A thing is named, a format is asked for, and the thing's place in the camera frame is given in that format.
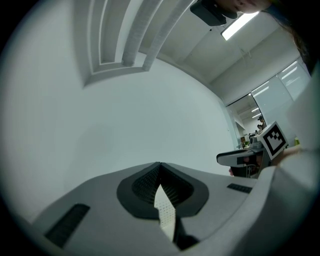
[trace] person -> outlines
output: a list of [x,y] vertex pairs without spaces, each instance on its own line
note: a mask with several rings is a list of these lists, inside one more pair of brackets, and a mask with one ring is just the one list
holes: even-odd
[[319,42],[313,32],[319,23],[318,8],[312,6],[313,1],[298,3],[292,0],[215,0],[215,2],[222,9],[232,13],[251,14],[262,11],[270,14],[292,35],[303,62],[309,73],[312,73],[320,56]]
[[262,117],[262,115],[258,118],[258,121],[260,121],[262,123],[261,124],[261,131],[267,127],[266,122],[265,122],[264,118]]

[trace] gray machine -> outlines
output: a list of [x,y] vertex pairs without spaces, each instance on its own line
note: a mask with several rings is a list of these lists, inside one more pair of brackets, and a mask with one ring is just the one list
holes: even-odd
[[[267,167],[259,179],[172,163],[135,166],[92,178],[58,199],[33,223],[33,237],[53,255],[268,254],[314,203],[317,166],[316,153]],[[159,185],[176,209],[173,241],[153,207]]]

